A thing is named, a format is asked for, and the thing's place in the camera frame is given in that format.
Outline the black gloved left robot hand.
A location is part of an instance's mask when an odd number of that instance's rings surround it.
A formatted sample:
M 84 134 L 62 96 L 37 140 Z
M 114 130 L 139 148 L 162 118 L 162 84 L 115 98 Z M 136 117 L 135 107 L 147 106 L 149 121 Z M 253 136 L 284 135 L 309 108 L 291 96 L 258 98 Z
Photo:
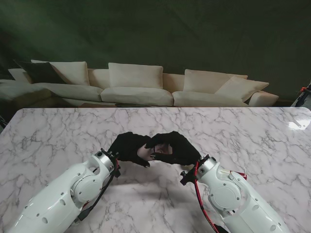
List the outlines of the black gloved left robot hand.
M 148 161 L 138 156 L 138 150 L 150 139 L 149 136 L 134 134 L 132 132 L 122 133 L 114 140 L 108 149 L 108 153 L 117 156 L 120 161 L 132 162 L 143 167 L 150 167 Z

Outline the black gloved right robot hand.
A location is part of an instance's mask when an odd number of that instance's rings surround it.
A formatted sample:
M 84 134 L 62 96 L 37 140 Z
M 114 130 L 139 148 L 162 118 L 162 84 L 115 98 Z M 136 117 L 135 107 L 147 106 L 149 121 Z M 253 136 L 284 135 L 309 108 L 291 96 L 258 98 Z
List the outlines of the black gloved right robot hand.
M 145 145 L 146 149 L 153 148 L 160 144 L 167 144 L 172 148 L 171 154 L 154 152 L 151 154 L 153 160 L 162 161 L 168 164 L 179 164 L 182 166 L 195 165 L 201 158 L 198 150 L 187 138 L 176 131 L 170 133 L 158 133 L 153 136 Z

